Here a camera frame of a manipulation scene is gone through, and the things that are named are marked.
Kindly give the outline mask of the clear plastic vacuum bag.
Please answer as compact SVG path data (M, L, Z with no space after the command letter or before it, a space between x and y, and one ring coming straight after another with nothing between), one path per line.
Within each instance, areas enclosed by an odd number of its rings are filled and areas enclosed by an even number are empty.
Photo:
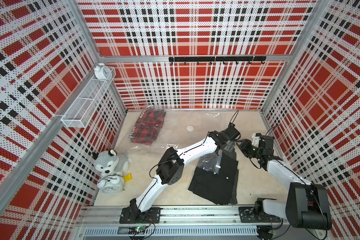
M181 149L193 145L206 137L212 131L222 131L229 123L234 122L236 111L222 110L165 110L164 125L151 146L131 143L129 134L141 112L132 111L127 114L123 126L124 134L120 137L118 147L127 152L133 163L133 171L155 175L154 167L160 161L168 148Z

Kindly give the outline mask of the red black plaid shirt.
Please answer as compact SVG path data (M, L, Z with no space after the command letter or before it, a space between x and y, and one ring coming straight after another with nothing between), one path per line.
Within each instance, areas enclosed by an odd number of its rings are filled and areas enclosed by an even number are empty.
M165 110L143 110L129 134L131 143L151 146L164 125L165 117Z

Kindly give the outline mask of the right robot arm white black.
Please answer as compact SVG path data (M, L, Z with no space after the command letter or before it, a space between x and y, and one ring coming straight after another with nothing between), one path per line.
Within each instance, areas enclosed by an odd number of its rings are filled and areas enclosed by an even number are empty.
M286 166L282 158L274 156L272 137L257 134L254 137L254 143L248 139L239 140L238 148L248 159L258 161L258 169L273 175L288 190L285 203L258 198L254 215L259 220L275 216L287 220L294 228L329 231L332 216L326 188L299 176Z

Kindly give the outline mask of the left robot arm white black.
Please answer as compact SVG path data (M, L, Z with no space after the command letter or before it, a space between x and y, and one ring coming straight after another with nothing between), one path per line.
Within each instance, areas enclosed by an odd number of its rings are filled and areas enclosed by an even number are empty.
M226 146L228 142L234 142L241 136L233 123L221 131L207 133L201 141L182 149L168 148L156 167L156 175L152 177L151 183L138 197L130 201L129 209L138 218L141 213L147 212L162 191L179 181L182 177L184 167L192 161L211 153L216 153Z

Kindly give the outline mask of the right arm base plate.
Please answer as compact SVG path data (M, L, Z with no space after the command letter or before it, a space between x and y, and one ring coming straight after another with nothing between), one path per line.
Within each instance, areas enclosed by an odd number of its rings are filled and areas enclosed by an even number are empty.
M241 223L281 223L279 217L265 213L256 214L254 207L239 207L239 217Z

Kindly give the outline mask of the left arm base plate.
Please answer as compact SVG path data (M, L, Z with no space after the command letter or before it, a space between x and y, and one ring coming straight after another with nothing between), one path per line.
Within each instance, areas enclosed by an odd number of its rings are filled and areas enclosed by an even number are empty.
M123 208L120 216L120 224L158 224L160 222L162 208L150 208L146 212L132 210L131 207Z

